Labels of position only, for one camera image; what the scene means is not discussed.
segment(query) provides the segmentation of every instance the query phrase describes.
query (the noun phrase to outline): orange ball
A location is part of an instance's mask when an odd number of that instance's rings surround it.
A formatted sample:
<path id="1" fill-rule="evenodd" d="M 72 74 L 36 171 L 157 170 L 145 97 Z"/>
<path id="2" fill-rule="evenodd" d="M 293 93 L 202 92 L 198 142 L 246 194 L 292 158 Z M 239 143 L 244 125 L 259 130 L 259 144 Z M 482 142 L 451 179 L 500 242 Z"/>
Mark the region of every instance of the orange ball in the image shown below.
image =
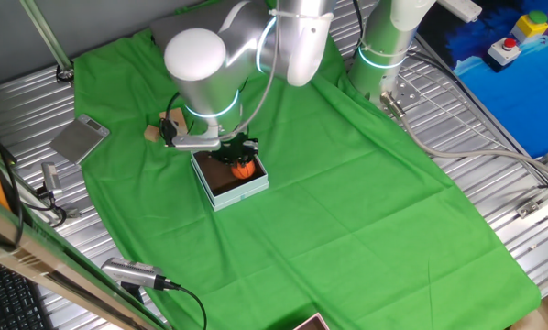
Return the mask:
<path id="1" fill-rule="evenodd" d="M 231 172 L 234 174 L 234 176 L 240 180 L 244 180 L 249 178 L 254 174 L 256 171 L 256 164 L 254 164 L 254 161 L 250 161 L 246 165 L 242 165 L 240 163 L 237 163 L 236 166 L 231 168 Z"/>

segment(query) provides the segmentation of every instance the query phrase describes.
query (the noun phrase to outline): red button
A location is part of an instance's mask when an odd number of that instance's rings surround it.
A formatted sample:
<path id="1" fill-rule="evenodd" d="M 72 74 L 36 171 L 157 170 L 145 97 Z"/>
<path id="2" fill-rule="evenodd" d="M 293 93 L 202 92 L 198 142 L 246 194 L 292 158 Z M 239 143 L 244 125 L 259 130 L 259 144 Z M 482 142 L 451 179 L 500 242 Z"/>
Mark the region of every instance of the red button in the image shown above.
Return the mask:
<path id="1" fill-rule="evenodd" d="M 508 49 L 516 47 L 516 40 L 513 38 L 506 38 L 506 40 L 504 40 L 504 47 Z"/>

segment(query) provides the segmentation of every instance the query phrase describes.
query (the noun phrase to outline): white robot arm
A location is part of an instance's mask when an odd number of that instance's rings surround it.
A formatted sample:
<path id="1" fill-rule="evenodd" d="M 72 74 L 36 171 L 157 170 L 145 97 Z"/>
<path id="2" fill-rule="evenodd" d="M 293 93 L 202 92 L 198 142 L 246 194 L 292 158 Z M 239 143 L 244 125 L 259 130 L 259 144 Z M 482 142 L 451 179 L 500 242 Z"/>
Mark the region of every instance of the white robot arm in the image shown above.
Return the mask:
<path id="1" fill-rule="evenodd" d="M 251 150 L 257 147 L 248 143 L 245 130 L 239 130 L 242 108 L 237 89 L 255 70 L 294 86 L 308 83 L 323 58 L 334 6 L 335 0 L 279 0 L 277 9 L 268 11 L 242 1 L 217 33 L 191 28 L 176 35 L 164 61 L 186 109 L 206 130 L 200 136 L 174 137 L 174 147 L 218 151 L 215 156 L 231 165 L 250 161 Z M 272 72 L 276 29 L 278 56 Z"/>
<path id="2" fill-rule="evenodd" d="M 335 1 L 279 0 L 270 11 L 241 1 L 217 33 L 191 28 L 176 35 L 164 53 L 166 67 L 186 109 L 205 130 L 200 136 L 171 137 L 171 144 L 180 150 L 212 151 L 230 165 L 251 161 L 258 146 L 242 123 L 239 86 L 254 70 L 294 86 L 310 81 L 321 64 Z M 416 29 L 434 2 L 380 0 L 368 17 L 349 78 L 370 102 L 380 106 L 380 95 L 394 88 Z"/>

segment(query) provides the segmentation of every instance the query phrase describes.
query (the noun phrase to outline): green backdrop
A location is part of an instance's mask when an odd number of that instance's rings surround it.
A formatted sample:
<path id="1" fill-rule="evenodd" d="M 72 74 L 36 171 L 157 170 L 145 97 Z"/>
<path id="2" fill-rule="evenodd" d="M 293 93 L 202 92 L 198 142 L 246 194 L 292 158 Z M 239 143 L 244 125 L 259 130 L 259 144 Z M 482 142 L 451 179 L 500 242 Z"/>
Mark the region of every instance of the green backdrop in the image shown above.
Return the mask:
<path id="1" fill-rule="evenodd" d="M 276 80 L 250 125 L 269 189 L 217 213 L 190 153 L 143 138 L 176 92 L 149 31 L 75 69 L 76 115 L 111 131 L 82 165 L 99 215 L 126 259 L 201 298 L 209 329 L 292 329 L 316 312 L 334 330 L 502 329 L 538 306 L 463 193 L 349 84 L 331 40 L 312 82 Z M 245 109 L 267 79 L 250 78 Z M 186 294 L 149 294 L 175 328 L 201 327 Z"/>

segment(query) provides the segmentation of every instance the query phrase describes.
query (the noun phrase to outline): black keyboard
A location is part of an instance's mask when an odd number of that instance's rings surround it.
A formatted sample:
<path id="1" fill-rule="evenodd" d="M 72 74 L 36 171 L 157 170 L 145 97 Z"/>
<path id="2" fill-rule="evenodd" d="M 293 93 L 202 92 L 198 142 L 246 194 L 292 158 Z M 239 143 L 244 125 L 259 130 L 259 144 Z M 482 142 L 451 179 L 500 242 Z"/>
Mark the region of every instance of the black keyboard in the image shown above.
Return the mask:
<path id="1" fill-rule="evenodd" d="M 36 284 L 0 265 L 0 330 L 51 328 Z"/>

